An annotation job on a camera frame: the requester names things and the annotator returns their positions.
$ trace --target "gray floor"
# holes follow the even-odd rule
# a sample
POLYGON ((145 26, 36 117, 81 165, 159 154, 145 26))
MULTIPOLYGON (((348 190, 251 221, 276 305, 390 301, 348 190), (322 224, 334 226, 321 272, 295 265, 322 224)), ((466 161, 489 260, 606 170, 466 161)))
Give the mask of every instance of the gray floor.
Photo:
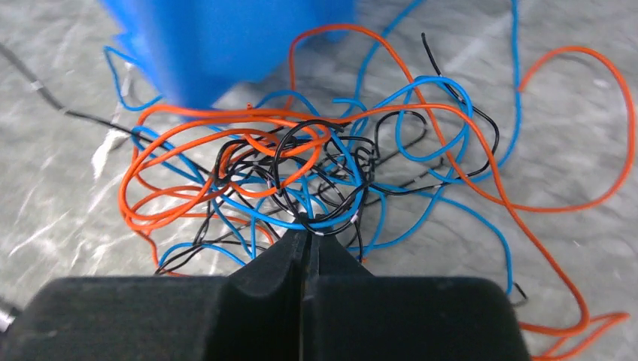
MULTIPOLYGON (((362 0, 361 23, 381 31, 406 5, 406 0, 362 0)), ((635 0, 522 1, 523 68, 551 48, 587 45, 607 54, 635 91, 637 14, 635 0)), ((389 40, 414 74, 432 74, 419 41, 420 32, 427 32, 444 71, 493 115, 507 141, 513 124, 509 30, 507 0, 429 0, 389 40)), ((94 0, 0 2, 0 41, 69 106, 105 117, 114 112, 116 99, 101 46, 116 31, 94 0)), ((311 42, 299 56, 300 91, 327 113, 337 114, 340 108, 327 99, 351 94, 369 44, 358 35, 337 45, 311 42)), ((368 104, 405 84, 382 52, 366 80, 368 104)), ((243 106, 286 84, 282 69, 262 84, 239 86, 223 104, 243 106)), ((439 93, 431 89, 426 96, 443 99, 439 93)), ((558 206, 602 194, 621 167, 626 140, 624 106, 611 75, 591 59, 563 57, 539 73, 524 96, 524 106, 521 142, 503 171, 512 199, 558 206)), ((450 120, 451 133, 458 121, 450 120)), ((126 125, 133 121, 131 114, 120 120, 126 125)), ((159 119, 152 124, 162 130, 176 122, 159 119)), ((104 167, 96 171, 92 166, 106 135, 102 128, 53 112, 0 59, 0 293, 6 299, 24 305, 47 281, 67 275, 153 271, 147 245, 126 228, 117 207, 116 191, 129 164, 130 143, 110 153, 104 167)), ((436 139, 430 137, 425 147, 435 146, 436 139)), ((481 152, 472 153, 467 168, 482 162, 481 152)), ((395 162, 380 177, 405 179, 420 167, 395 162)), ((157 177, 173 179, 168 172, 158 172, 157 177)), ((494 191, 488 183, 485 188, 494 191)), ((577 214, 523 214, 581 288, 593 314, 638 313, 637 186, 631 176, 605 205, 577 214)), ((577 320, 569 291, 504 209, 466 187, 451 188, 446 195, 479 209, 508 238, 516 280, 530 296, 530 304, 518 310, 521 320, 551 326, 577 320)), ((402 233, 425 207, 417 197, 390 201, 382 238, 402 233)), ((368 235, 375 225, 374 212, 369 213, 368 235)), ((165 249, 188 239, 194 227, 175 225, 158 232, 156 239, 165 249)), ((377 275, 481 275, 504 284, 502 255, 498 240, 480 223, 440 205, 416 235, 398 247, 373 253, 367 266, 377 275)), ((191 271, 223 274, 232 271, 232 265, 204 255, 191 271)), ((613 329, 579 359, 636 359, 636 325, 632 319, 613 329)), ((549 343, 545 338, 528 341, 534 353, 549 343)))

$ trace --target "tangled wire pile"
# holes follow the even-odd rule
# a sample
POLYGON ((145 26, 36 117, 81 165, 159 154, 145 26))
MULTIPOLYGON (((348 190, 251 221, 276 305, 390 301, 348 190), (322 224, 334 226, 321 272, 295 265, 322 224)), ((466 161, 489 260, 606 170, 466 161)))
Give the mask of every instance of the tangled wire pile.
MULTIPOLYGON (((275 92, 265 97, 259 104, 247 106, 241 110, 210 110, 199 111, 179 108, 171 105, 155 104, 160 100, 156 97, 151 102, 140 107, 126 104, 120 94, 123 106, 133 111, 142 111, 137 125, 133 129, 125 129, 109 123, 98 117, 77 111, 70 111, 61 105, 39 80, 4 47, 0 47, 3 54, 15 64, 27 78, 36 85, 38 92, 56 109, 65 114, 81 119, 92 120, 104 126, 117 128, 128 132, 135 144, 132 154, 132 164, 126 172, 118 191, 121 213, 126 224, 152 247, 152 258, 156 266, 157 275, 181 275, 176 271, 186 265, 197 253, 204 249, 216 250, 228 256, 239 265, 244 265, 264 251, 279 238, 275 227, 284 229, 306 229, 316 235, 336 235, 346 229, 354 228, 355 236, 349 239, 346 247, 354 252, 356 258, 363 262, 366 256, 378 249, 391 247, 408 238, 430 216, 439 202, 452 205, 468 214, 491 229, 501 240, 506 258, 507 285, 506 292, 510 294, 517 289, 525 297, 522 289, 514 282, 512 256, 507 241, 499 229, 489 223, 478 212, 452 199, 443 197, 447 186, 466 184, 482 197, 505 207, 512 219, 520 226, 532 243, 554 269, 561 280, 570 289, 579 309, 580 320, 567 328, 554 328, 521 323, 521 328, 529 332, 548 335, 556 338, 556 342, 544 353, 535 356, 535 360, 567 359, 584 350, 593 340, 598 338, 609 327, 626 320, 629 315, 622 312, 604 314, 592 317, 588 306, 579 289, 561 269, 553 256, 545 249, 540 240, 531 232, 519 217, 519 211, 537 213, 560 213, 579 211, 594 207, 614 195, 627 179, 633 166, 635 157, 635 113, 629 87, 618 69, 602 54, 585 47, 562 47, 547 53, 540 58, 521 78, 518 65, 518 45, 516 44, 518 29, 518 12, 516 1, 512 2, 512 57, 514 66, 516 121, 514 135, 509 142, 503 157, 496 160, 494 154, 499 147, 500 131, 497 123, 484 111, 472 103, 469 94, 458 83, 442 75, 432 51, 427 44, 425 34, 421 35, 426 54, 430 59, 436 76, 413 77, 410 70, 384 39, 394 26, 411 11, 420 1, 414 2, 401 13, 397 19, 387 27, 386 31, 377 35, 361 26, 350 24, 329 25, 312 29, 296 38, 289 53, 290 89, 275 92), (366 57, 360 71, 355 88, 355 95, 351 99, 333 99, 333 103, 346 104, 348 109, 340 117, 326 117, 320 114, 314 105, 302 94, 295 91, 295 62, 294 50, 304 38, 323 32, 349 30, 367 35, 376 41, 366 57), (367 107, 359 100, 361 84, 367 62, 372 58, 377 47, 383 47, 400 67, 406 77, 407 85, 398 89, 394 94, 371 107, 367 107), (602 62, 612 73, 620 86, 627 105, 627 155, 620 175, 612 187, 594 201, 583 205, 571 205, 561 208, 538 208, 513 203, 506 194, 500 177, 502 167, 515 148, 518 141, 522 121, 521 93, 532 76, 547 61, 562 53, 583 53, 602 62), (425 84, 435 85, 449 95, 452 104, 434 104, 426 102, 419 87, 425 84), (277 97, 287 97, 282 108, 266 108, 266 104, 277 97), (392 104, 403 97, 401 105, 392 104), (307 112, 292 111, 294 101, 304 104, 307 112), (460 131, 451 139, 447 139, 437 119, 434 110, 447 111, 463 121, 460 131), (144 124, 146 120, 158 113, 177 114, 192 119, 167 132, 158 134, 144 124), (487 122, 494 131, 494 142, 489 144, 482 131, 476 124, 480 117, 487 122), (402 127, 405 119, 414 120, 422 126, 418 137, 405 142, 402 139, 402 127), (379 129, 381 125, 395 120, 396 150, 389 154, 381 154, 379 147, 379 129), (228 125, 235 128, 226 129, 228 125), (273 127, 270 131, 259 130, 259 126, 268 124, 273 127), (175 137, 189 129, 208 127, 214 130, 210 135, 176 144, 175 137), (415 156, 409 152, 426 134, 433 130, 441 147, 426 156, 415 156), (466 154, 470 139, 470 131, 478 139, 487 162, 475 171, 465 171, 460 163, 466 154), (214 166, 206 168, 193 161, 184 152, 208 144, 212 141, 227 140, 217 154, 214 166), (375 179, 375 172, 389 159, 403 156, 413 162, 434 162, 442 165, 444 162, 451 166, 445 174, 439 172, 439 166, 433 166, 421 173, 413 180, 405 183, 384 184, 375 179), (153 185, 153 180, 144 178, 144 171, 154 166, 164 166, 179 174, 186 183, 174 187, 159 187, 153 185), (425 176, 437 179, 438 183, 427 187, 410 189, 419 179, 425 176), (498 196, 485 192, 477 186, 479 181, 488 177, 494 179, 498 196), (148 194, 137 202, 129 201, 129 187, 141 184, 148 189, 148 194), (380 235, 384 228, 387 199, 390 196, 421 196, 430 199, 425 212, 416 224, 400 237, 381 241, 380 235), (175 199, 178 205, 164 211, 143 212, 149 204, 158 199, 175 199), (272 201, 276 208, 272 211, 262 211, 266 200, 272 201), (205 211, 197 212, 194 208, 205 206, 205 211), (245 217, 231 217, 225 215, 223 206, 230 206, 245 217), (363 212, 373 205, 380 205, 380 217, 374 235, 364 241, 360 227, 363 212), (278 217, 278 213, 285 212, 292 220, 286 221, 278 217), (157 246, 152 239, 154 231, 182 218, 202 218, 201 226, 193 237, 192 242, 178 243, 168 248, 160 256, 157 246), (224 223, 230 231, 216 239, 207 239, 206 234, 211 227, 211 220, 216 219, 224 223), (247 240, 241 233, 249 228, 250 237, 247 240), (263 235, 266 243, 259 242, 257 232, 263 235), (584 337, 580 343, 569 350, 559 353, 563 345, 575 336, 583 335, 590 326, 594 331, 584 337)), ((112 48, 105 48, 107 54, 116 53, 112 48)), ((108 56, 111 70, 114 66, 108 56)))

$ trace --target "blue container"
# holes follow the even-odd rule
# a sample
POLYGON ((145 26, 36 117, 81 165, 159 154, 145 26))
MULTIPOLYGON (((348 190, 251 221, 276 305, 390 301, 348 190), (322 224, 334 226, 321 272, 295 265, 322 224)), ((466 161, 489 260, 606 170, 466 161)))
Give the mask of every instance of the blue container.
MULTIPOLYGON (((352 23, 354 0, 102 0, 114 37, 168 102, 210 108, 233 84, 258 82, 301 32, 352 23)), ((330 34, 336 40, 342 33, 330 34)))

